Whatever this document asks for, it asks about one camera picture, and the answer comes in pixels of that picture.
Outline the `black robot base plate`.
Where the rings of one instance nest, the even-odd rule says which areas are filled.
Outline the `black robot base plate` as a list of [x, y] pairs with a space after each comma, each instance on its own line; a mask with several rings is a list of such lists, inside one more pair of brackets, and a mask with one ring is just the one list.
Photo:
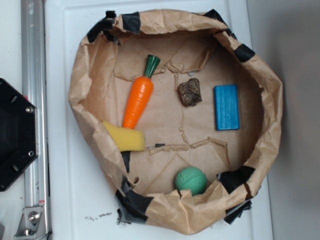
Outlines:
[[36, 110], [0, 80], [0, 191], [7, 191], [38, 156]]

